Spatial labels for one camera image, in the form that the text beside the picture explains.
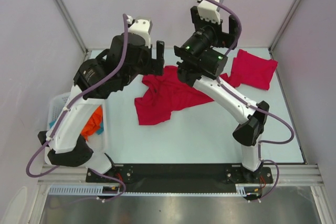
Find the magenta t shirt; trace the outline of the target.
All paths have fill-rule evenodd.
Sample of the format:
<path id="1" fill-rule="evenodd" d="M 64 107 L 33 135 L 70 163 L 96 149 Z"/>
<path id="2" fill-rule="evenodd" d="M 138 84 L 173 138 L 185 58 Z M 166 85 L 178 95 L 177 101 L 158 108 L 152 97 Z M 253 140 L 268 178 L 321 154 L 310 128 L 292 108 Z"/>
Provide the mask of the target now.
<path id="1" fill-rule="evenodd" d="M 245 84 L 261 90 L 269 90 L 278 62 L 266 60 L 240 49 L 233 59 L 230 75 L 221 77 L 232 87 L 237 88 Z"/>
<path id="2" fill-rule="evenodd" d="M 166 66 L 163 75 L 146 75 L 142 83 L 147 90 L 134 99 L 139 125 L 151 126 L 168 121 L 174 111 L 213 102 L 206 94 L 180 82 L 176 66 Z"/>

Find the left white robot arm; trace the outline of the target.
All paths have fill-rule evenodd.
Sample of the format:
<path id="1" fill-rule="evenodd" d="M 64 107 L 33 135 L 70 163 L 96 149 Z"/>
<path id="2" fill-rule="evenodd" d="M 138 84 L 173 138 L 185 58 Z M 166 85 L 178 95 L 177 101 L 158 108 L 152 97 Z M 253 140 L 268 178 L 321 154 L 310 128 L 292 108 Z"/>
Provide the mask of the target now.
<path id="1" fill-rule="evenodd" d="M 112 159 L 102 151 L 95 152 L 82 130 L 111 93 L 123 90 L 138 75 L 161 76 L 163 66 L 164 42 L 156 42 L 153 58 L 152 45 L 134 32 L 115 36 L 109 49 L 83 62 L 56 122 L 38 134 L 40 142 L 49 148 L 49 162 L 55 166 L 85 166 L 98 172 L 103 181 L 112 181 L 116 175 Z"/>

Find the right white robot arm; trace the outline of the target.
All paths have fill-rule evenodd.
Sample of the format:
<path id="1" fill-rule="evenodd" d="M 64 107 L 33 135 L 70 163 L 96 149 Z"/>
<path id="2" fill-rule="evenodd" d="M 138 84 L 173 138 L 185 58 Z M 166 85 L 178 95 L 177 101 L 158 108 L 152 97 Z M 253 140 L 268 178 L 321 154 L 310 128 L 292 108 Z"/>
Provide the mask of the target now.
<path id="1" fill-rule="evenodd" d="M 233 138 L 242 149 L 242 176 L 249 183 L 261 177 L 262 162 L 258 157 L 258 142 L 264 131 L 269 110 L 265 101 L 259 103 L 245 97 L 220 75 L 226 65 L 227 55 L 215 48 L 236 48 L 239 24 L 233 15 L 229 16 L 229 32 L 222 31 L 222 19 L 218 9 L 205 11 L 201 16 L 198 7 L 191 8 L 191 18 L 195 31 L 180 47 L 174 47 L 174 53 L 181 59 L 177 64 L 178 79 L 209 96 L 221 105 L 238 122 Z"/>

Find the folded magenta t shirt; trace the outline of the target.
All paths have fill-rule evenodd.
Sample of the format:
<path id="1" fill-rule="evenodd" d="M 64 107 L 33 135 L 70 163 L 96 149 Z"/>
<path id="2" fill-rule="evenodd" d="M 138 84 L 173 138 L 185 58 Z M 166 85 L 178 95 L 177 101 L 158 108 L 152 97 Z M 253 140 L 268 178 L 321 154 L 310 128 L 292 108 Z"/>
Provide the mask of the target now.
<path id="1" fill-rule="evenodd" d="M 240 49 L 233 59 L 230 75 L 221 77 L 232 87 L 237 88 L 245 84 L 261 90 L 269 90 L 278 62 L 266 60 Z"/>

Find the orange t shirt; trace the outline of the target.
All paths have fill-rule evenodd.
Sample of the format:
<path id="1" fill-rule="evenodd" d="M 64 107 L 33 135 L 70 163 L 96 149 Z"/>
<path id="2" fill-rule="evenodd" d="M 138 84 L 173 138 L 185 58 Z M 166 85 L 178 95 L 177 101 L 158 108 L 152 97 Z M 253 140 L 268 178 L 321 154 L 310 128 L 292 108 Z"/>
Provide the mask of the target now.
<path id="1" fill-rule="evenodd" d="M 99 106 L 81 131 L 81 135 L 85 138 L 86 141 L 88 141 L 90 136 L 96 134 L 95 131 L 99 128 L 102 121 L 103 109 L 101 106 Z"/>

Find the teal t shirt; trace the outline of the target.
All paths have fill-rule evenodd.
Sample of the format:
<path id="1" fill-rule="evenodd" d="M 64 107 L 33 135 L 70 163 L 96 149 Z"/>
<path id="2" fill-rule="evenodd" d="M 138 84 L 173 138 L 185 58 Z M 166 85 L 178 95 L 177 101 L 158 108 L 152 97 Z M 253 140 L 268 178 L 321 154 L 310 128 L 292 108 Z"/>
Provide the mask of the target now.
<path id="1" fill-rule="evenodd" d="M 51 128 L 56 123 L 56 120 L 49 122 L 49 127 Z M 103 121 L 100 123 L 99 128 L 95 131 L 95 133 L 102 134 L 104 131 Z"/>

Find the white plastic laundry basket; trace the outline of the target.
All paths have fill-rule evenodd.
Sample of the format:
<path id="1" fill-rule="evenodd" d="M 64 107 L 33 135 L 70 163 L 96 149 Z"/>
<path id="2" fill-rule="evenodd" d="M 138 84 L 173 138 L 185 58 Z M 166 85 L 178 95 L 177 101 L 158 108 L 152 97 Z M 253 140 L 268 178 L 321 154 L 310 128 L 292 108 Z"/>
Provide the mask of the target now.
<path id="1" fill-rule="evenodd" d="M 53 98 L 49 107 L 47 132 L 43 140 L 50 143 L 45 150 L 47 164 L 79 167 L 85 166 L 100 173 L 105 173 L 112 167 L 112 161 L 106 154 L 107 142 L 94 140 L 88 142 L 81 131 L 94 113 L 101 106 L 105 108 L 104 99 L 78 99 L 73 105 L 70 101 L 79 93 L 76 87 L 71 92 Z M 49 122 L 56 120 L 50 128 Z"/>

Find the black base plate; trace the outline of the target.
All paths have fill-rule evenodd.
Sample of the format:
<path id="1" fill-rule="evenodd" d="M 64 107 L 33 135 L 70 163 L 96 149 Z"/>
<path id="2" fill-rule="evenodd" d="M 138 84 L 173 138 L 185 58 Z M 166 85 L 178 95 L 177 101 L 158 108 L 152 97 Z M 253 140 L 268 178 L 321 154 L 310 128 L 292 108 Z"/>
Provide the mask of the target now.
<path id="1" fill-rule="evenodd" d="M 128 193 L 234 193 L 236 184 L 272 184 L 269 167 L 255 172 L 242 164 L 120 164 L 108 176 L 122 178 Z"/>

